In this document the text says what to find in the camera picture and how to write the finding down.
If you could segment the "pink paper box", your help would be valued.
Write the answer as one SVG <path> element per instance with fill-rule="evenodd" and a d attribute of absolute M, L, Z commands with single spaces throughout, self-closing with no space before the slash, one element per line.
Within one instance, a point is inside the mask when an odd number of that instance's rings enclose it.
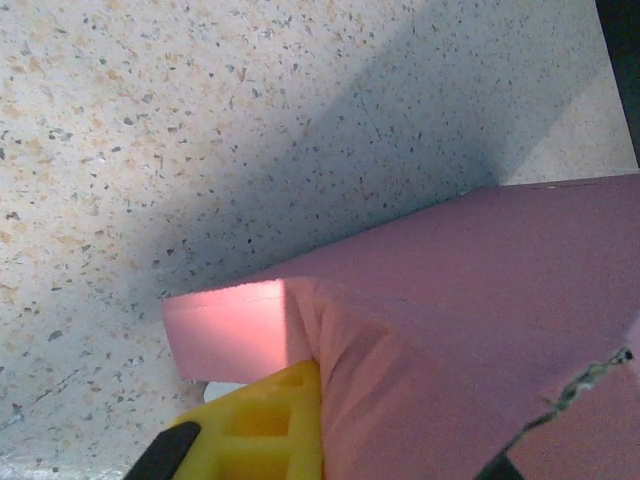
<path fill-rule="evenodd" d="M 326 480 L 640 480 L 640 174 L 482 189 L 164 324 L 192 380 L 315 360 Z"/>

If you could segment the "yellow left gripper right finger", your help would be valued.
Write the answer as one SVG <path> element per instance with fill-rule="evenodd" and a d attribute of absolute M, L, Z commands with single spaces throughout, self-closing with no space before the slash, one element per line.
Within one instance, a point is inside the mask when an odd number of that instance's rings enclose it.
<path fill-rule="evenodd" d="M 506 454 L 500 454 L 483 467 L 477 480 L 523 480 L 523 475 Z"/>

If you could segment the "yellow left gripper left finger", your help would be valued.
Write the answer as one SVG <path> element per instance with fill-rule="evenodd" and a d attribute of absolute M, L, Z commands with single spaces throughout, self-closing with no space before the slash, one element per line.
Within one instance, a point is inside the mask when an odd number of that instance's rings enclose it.
<path fill-rule="evenodd" d="M 177 417 L 130 480 L 324 480 L 319 366 L 303 361 Z"/>

